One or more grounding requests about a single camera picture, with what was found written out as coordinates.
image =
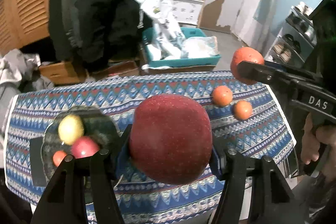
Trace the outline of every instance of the tablecloth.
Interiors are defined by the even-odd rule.
[[[218,108],[212,104],[211,92],[218,85],[233,91],[233,102]],[[29,143],[43,136],[53,118],[72,106],[95,106],[110,116],[122,133],[133,121],[134,110],[145,98],[160,93],[193,98],[207,111],[215,135],[224,135],[229,146],[243,155],[271,156],[280,163],[293,149],[295,139],[271,91],[264,84],[245,85],[230,71],[176,73],[132,76],[93,83],[57,87],[18,95],[11,107],[5,136],[5,171],[8,188],[19,197],[37,204],[44,188],[32,184]],[[238,100],[253,106],[253,115],[238,121],[232,108]],[[246,187],[251,179],[246,180]],[[215,208],[223,182],[210,168],[188,185],[165,185],[128,167],[115,195],[125,223],[172,223]],[[96,223],[93,204],[87,205],[89,223]]]

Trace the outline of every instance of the orange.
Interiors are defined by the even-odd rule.
[[[235,104],[234,113],[238,120],[246,120],[252,115],[252,105],[247,101],[239,101]]]
[[[52,161],[54,162],[54,164],[56,165],[56,167],[58,167],[62,160],[64,159],[64,157],[67,155],[67,153],[65,153],[64,151],[56,151],[55,154],[52,157]]]
[[[212,100],[217,106],[227,106],[232,102],[232,91],[227,86],[220,85],[213,90]]]
[[[265,63],[263,56],[258,51],[250,47],[239,48],[233,54],[233,58],[231,61],[231,66],[230,66],[233,76],[240,82],[243,82],[247,85],[255,84],[256,81],[240,77],[238,70],[237,70],[237,65],[242,61],[249,61],[249,62],[258,63],[258,64],[263,65]]]

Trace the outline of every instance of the wooden louvered door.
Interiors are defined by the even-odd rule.
[[[0,0],[0,53],[48,37],[49,0]]]

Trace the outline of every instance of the plate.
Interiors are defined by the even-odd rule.
[[[80,116],[84,125],[84,136],[90,136],[100,148],[108,148],[115,138],[119,137],[119,129],[114,121],[95,107],[74,106],[68,111],[58,114],[48,126],[43,138],[41,156],[47,182],[53,176],[56,166],[53,155],[58,150],[71,154],[71,145],[62,142],[58,136],[58,125],[69,114]]]

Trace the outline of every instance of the black jacket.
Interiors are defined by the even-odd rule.
[[[134,0],[78,0],[76,6],[83,41],[82,48],[76,52],[88,66],[95,62],[107,63],[113,54],[113,46],[134,46],[141,40],[142,31],[151,27],[151,20],[144,18],[144,28],[137,28],[139,5]],[[72,57],[73,49],[69,49],[68,39],[60,34],[64,30],[60,31],[62,18],[59,14],[60,0],[50,0],[50,36],[57,58],[65,60]]]

